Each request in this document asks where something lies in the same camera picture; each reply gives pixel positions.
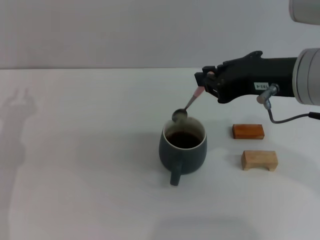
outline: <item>light wooden block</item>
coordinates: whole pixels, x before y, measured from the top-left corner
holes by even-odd
[[[265,132],[261,124],[233,124],[234,139],[264,139]]]
[[[249,151],[243,152],[241,157],[243,170],[253,168],[266,168],[273,172],[278,166],[278,158],[275,151]]]

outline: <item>black cable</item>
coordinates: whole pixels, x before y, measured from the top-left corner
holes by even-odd
[[[281,121],[275,121],[274,117],[272,116],[271,109],[268,109],[268,114],[269,114],[269,118],[270,118],[271,122],[274,123],[274,124],[283,124],[283,123],[286,123],[286,122],[289,122],[289,121],[292,121],[292,120],[295,120],[295,119],[299,119],[299,118],[303,118],[303,117],[309,117],[309,114],[305,113],[305,114],[293,116],[293,117],[290,117],[290,118],[287,118],[287,119],[284,119],[284,120],[281,120]]]

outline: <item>dark liquid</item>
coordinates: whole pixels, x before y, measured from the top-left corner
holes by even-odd
[[[188,132],[175,132],[166,138],[172,145],[181,149],[191,149],[198,146],[202,140]]]

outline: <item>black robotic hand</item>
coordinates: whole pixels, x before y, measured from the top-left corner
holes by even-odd
[[[221,104],[244,95],[260,95],[271,84],[279,86],[277,96],[294,97],[292,77],[297,58],[268,59],[261,58],[262,54],[254,51],[217,67],[205,66],[194,74],[196,82]]]

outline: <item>mug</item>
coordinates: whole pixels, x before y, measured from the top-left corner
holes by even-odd
[[[174,144],[170,139],[179,134],[192,135],[198,139],[198,144],[190,145],[189,138],[176,139]],[[190,174],[199,169],[207,155],[207,133],[204,126],[195,118],[188,117],[183,122],[168,121],[162,130],[159,143],[159,156],[166,169],[171,171],[170,184],[178,186],[180,176]]]

